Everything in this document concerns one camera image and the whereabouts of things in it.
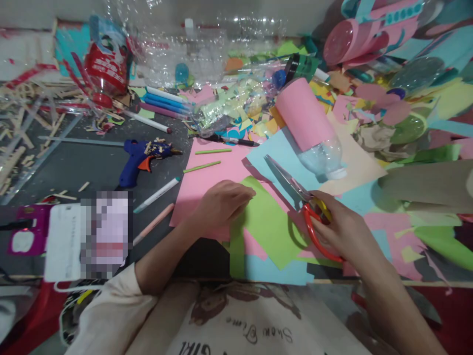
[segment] pink marker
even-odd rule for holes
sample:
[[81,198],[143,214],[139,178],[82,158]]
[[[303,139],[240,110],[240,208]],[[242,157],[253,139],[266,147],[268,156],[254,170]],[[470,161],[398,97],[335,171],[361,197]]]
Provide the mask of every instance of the pink marker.
[[188,119],[188,117],[183,115],[183,114],[180,114],[180,113],[177,113],[177,112],[172,112],[172,111],[166,110],[165,108],[153,106],[153,105],[146,104],[146,103],[140,103],[139,105],[141,106],[141,108],[143,108],[145,110],[160,113],[161,115],[164,115],[164,116],[167,116],[167,117],[180,119],[181,121],[187,121],[187,119]]

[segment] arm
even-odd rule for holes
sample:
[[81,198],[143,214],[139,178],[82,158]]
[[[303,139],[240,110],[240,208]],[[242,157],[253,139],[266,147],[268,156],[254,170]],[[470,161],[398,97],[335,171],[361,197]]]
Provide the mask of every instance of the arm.
[[253,189],[229,180],[209,189],[197,209],[136,263],[141,292],[160,294],[192,244],[209,231],[228,225],[243,212],[255,194]]
[[333,216],[329,225],[312,219],[314,228],[360,274],[372,327],[403,355],[446,354],[363,218],[329,194],[313,194]]

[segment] clear plastic bottle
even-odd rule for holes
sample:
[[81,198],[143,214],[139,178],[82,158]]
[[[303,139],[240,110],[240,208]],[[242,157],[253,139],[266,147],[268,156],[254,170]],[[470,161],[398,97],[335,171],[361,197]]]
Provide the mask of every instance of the clear plastic bottle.
[[294,150],[301,163],[317,177],[344,178],[340,141],[307,80],[288,83],[277,97],[276,108],[296,141]]
[[325,175],[329,180],[337,180],[346,176],[346,170],[341,165],[341,144],[334,137],[297,154],[302,165],[316,176]]

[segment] white sleeve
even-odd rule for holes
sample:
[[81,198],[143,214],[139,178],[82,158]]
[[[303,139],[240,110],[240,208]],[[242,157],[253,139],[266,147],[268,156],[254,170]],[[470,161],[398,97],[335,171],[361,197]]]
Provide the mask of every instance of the white sleeve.
[[108,281],[82,312],[79,332],[66,354],[123,354],[157,301],[141,293],[133,263]]

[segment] blue bottle cap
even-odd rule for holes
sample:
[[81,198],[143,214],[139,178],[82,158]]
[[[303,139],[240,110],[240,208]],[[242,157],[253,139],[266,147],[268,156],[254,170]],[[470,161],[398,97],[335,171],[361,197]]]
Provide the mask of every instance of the blue bottle cap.
[[284,70],[278,70],[272,75],[272,83],[276,86],[276,89],[280,89],[286,82],[286,72]]
[[405,90],[401,88],[394,88],[394,89],[389,90],[387,94],[396,94],[402,100],[405,97]]

